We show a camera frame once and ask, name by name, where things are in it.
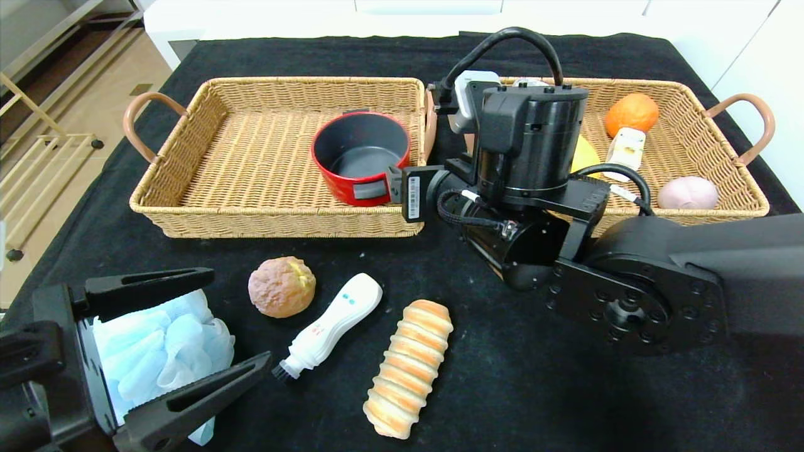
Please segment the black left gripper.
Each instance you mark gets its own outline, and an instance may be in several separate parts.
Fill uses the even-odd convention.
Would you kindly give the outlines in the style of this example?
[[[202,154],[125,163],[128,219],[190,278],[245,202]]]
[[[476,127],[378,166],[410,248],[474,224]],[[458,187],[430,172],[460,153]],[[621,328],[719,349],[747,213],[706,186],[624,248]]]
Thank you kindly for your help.
[[[144,311],[214,279],[204,267],[96,277],[84,297],[56,285],[15,301],[2,320],[2,450],[170,451],[261,383],[270,351],[141,404],[117,429],[89,318]]]

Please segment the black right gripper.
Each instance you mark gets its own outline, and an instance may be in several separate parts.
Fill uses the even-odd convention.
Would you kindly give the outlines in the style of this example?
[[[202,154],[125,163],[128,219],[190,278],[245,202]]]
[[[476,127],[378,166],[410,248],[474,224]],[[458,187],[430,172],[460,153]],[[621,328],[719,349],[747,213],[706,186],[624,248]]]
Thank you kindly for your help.
[[[424,223],[436,212],[437,192],[450,172],[443,165],[410,166],[400,169],[388,166],[386,185],[389,203],[399,204],[405,221]]]

